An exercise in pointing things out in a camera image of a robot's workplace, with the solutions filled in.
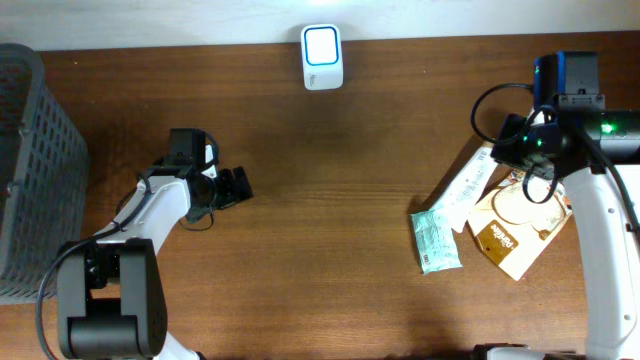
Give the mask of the beige brown snack bag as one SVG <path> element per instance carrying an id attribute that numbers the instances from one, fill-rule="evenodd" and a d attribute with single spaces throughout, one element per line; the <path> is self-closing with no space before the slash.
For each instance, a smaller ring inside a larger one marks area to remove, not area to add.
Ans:
<path id="1" fill-rule="evenodd" d="M 552 242 L 572 215 L 565 188 L 533 177 L 523 191 L 525 173 L 513 170 L 471 211 L 468 224 L 481 252 L 513 280 L 518 281 Z"/>

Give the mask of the white cream tube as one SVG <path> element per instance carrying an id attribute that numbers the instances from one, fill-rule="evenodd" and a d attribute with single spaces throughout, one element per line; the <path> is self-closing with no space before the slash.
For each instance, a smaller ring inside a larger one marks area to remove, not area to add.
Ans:
<path id="1" fill-rule="evenodd" d="M 483 142 L 436 201 L 434 208 L 438 225 L 462 232 L 497 167 L 497 162 L 491 157 L 492 150 L 492 144 Z"/>

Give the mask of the teal wipes packet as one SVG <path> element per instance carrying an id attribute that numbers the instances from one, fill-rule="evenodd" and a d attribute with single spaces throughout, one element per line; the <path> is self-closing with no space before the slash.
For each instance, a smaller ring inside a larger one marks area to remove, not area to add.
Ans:
<path id="1" fill-rule="evenodd" d="M 462 267 L 452 228 L 442 211 L 415 213 L 411 221 L 424 274 Z"/>

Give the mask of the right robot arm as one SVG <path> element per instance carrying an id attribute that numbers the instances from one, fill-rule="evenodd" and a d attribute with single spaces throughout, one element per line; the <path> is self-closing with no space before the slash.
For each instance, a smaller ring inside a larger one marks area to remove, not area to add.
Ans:
<path id="1" fill-rule="evenodd" d="M 598 56 L 534 61 L 528 116 L 490 142 L 499 164 L 563 185 L 579 235 L 588 305 L 587 359 L 639 356 L 639 112 L 609 109 Z"/>

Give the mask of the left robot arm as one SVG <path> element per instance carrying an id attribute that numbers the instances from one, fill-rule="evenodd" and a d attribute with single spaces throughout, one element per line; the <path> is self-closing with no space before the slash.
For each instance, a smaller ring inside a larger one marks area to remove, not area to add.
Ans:
<path id="1" fill-rule="evenodd" d="M 175 225 L 198 232 L 202 219 L 252 198 L 244 169 L 218 163 L 209 133 L 171 130 L 168 154 L 140 176 L 111 222 L 60 253 L 51 272 L 65 358 L 202 358 L 168 331 L 157 254 Z"/>

